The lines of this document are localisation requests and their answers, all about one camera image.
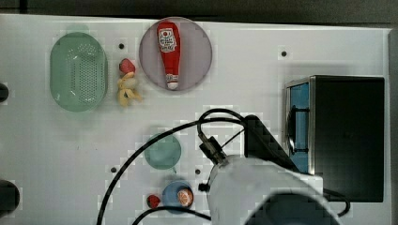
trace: black box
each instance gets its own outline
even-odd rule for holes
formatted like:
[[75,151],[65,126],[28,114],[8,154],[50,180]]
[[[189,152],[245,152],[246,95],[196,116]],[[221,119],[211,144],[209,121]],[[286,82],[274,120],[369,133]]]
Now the black box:
[[290,157],[351,202],[383,202],[384,86],[384,78],[325,75],[285,86]]

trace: red ketchup bottle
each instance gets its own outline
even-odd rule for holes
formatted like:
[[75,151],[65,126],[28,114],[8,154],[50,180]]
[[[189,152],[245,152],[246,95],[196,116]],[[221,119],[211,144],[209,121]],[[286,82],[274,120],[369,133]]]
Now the red ketchup bottle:
[[166,72],[167,87],[175,90],[178,87],[181,41],[178,28],[173,22],[159,23],[158,45]]

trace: green basket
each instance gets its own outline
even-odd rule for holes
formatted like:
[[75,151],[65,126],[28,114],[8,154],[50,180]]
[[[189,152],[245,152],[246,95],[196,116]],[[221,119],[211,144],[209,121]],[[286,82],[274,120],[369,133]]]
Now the green basket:
[[50,89],[59,106],[83,112],[100,104],[107,89],[108,62],[93,37],[80,32],[61,37],[50,61]]

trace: white tabletop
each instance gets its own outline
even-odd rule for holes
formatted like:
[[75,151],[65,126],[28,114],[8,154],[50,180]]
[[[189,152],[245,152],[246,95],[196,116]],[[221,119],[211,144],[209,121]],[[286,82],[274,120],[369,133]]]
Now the white tabletop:
[[[94,224],[100,200],[113,174],[128,156],[163,128],[193,121],[210,108],[254,113],[280,142],[285,83],[315,74],[384,76],[388,81],[388,29],[199,22],[213,46],[205,79],[189,92],[171,93],[150,83],[138,68],[143,103],[126,110],[116,101],[118,63],[138,60],[145,30],[155,21],[0,15],[0,82],[10,97],[0,105],[0,177],[13,181],[23,201],[2,224]],[[53,100],[49,86],[50,51],[74,23],[88,26],[106,51],[109,83],[106,98],[91,112],[67,112]],[[124,43],[124,50],[118,49]],[[287,51],[287,57],[280,57]],[[390,111],[386,85],[385,194],[382,203],[352,203],[344,224],[391,224]],[[205,132],[225,142],[239,126],[216,124]],[[194,190],[206,180],[211,163],[199,150],[194,128],[176,135],[183,148],[178,175]],[[227,154],[243,152],[242,138]],[[195,175],[195,169],[201,169]],[[131,224],[147,207],[145,195],[161,192],[170,171],[151,169],[140,157],[114,190],[106,224]],[[342,203],[332,204],[336,211]],[[207,200],[195,191],[193,209],[208,214]],[[192,216],[166,212],[143,223],[203,224]]]

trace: blue cup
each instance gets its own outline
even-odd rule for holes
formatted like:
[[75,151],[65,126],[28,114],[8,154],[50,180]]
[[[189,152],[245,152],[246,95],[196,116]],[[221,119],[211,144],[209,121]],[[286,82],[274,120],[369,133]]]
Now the blue cup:
[[[178,192],[181,189],[187,188],[188,190],[192,191],[190,184],[186,181],[173,181],[170,183],[163,191],[161,201],[163,202],[164,206],[175,206],[175,207],[184,207],[178,200]],[[168,210],[172,214],[182,214],[183,212],[175,211],[175,210]]]

